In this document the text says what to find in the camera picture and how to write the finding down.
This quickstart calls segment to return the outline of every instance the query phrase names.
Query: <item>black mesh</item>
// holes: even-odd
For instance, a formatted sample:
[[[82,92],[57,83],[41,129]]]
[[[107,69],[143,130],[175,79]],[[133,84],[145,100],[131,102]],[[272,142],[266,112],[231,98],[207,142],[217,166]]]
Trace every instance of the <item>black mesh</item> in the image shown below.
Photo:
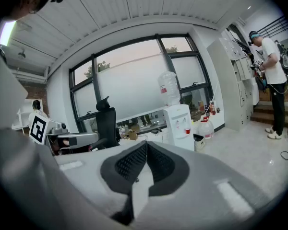
[[[154,185],[149,188],[149,196],[171,194],[189,176],[189,166],[185,159],[151,141],[142,141],[107,158],[101,164],[100,173],[112,191],[130,196],[132,185],[146,162],[154,179]]]
[[[109,188],[117,193],[129,195],[146,162],[146,141],[107,158],[100,174]]]
[[[146,163],[146,146],[127,154],[115,164],[115,170],[127,181],[134,183]]]
[[[175,169],[174,161],[152,146],[147,150],[147,163],[152,171],[154,183],[168,177]]]
[[[149,196],[172,194],[184,184],[190,172],[184,158],[151,141],[147,143],[147,164],[154,179]]]

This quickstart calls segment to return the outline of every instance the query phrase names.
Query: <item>plastic jug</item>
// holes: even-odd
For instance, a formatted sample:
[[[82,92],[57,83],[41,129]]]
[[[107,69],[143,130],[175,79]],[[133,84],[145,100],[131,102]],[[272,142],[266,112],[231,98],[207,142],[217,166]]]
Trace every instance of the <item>plastic jug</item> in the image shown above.
[[[211,139],[215,134],[215,129],[208,117],[204,117],[197,128],[197,133],[205,139]]]
[[[180,94],[176,81],[176,74],[174,72],[163,72],[158,78],[158,83],[161,90],[162,100],[165,105],[171,106],[180,104]]]

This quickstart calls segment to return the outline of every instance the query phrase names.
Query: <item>white wall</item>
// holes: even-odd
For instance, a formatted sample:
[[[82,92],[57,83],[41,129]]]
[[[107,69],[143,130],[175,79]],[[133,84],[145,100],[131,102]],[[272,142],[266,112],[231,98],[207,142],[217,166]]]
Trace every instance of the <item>white wall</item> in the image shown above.
[[[215,95],[216,106],[219,107],[220,110],[224,110],[223,98],[220,86],[218,85],[219,81],[217,78],[216,69],[207,51],[207,47],[211,45],[217,38],[222,38],[222,34],[219,31],[213,31],[208,28],[198,26],[193,26],[193,28],[189,31],[189,34],[195,42],[205,63]]]
[[[88,58],[110,46],[126,42],[131,39],[158,34],[190,33],[195,41],[202,58],[205,62],[213,90],[218,83],[216,71],[206,48],[217,38],[222,37],[221,33],[201,27],[184,23],[154,23],[145,24],[123,29],[106,35],[93,43],[82,48],[73,54],[68,60],[62,63],[61,67],[48,80],[48,107],[50,117],[54,120],[65,122],[71,132],[77,132],[74,120],[72,105],[69,94],[68,70]],[[223,110],[223,101],[220,90],[216,95],[217,105]]]
[[[65,123],[71,133],[78,132],[72,112],[69,92],[68,69],[59,68],[47,81],[47,103],[49,117]]]

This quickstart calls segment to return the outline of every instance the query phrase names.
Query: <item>ceiling light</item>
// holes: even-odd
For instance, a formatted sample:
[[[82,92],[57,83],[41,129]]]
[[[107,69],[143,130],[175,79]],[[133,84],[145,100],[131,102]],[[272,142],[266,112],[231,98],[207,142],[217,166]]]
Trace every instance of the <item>ceiling light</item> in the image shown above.
[[[11,36],[11,33],[12,33],[12,30],[13,30],[15,23],[16,23],[16,21],[5,23],[3,30],[2,30],[2,33],[1,33],[1,37],[0,37],[0,44],[1,45],[5,45],[5,46],[8,45],[8,42],[9,42],[9,39],[10,39],[10,36]]]

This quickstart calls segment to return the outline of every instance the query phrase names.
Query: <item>white tile floor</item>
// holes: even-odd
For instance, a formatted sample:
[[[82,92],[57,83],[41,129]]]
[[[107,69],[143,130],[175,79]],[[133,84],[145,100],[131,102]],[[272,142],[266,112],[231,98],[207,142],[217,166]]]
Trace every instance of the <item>white tile floor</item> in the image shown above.
[[[257,184],[271,199],[288,187],[287,128],[281,140],[267,138],[267,124],[250,121],[241,131],[223,128],[201,152],[220,159]]]

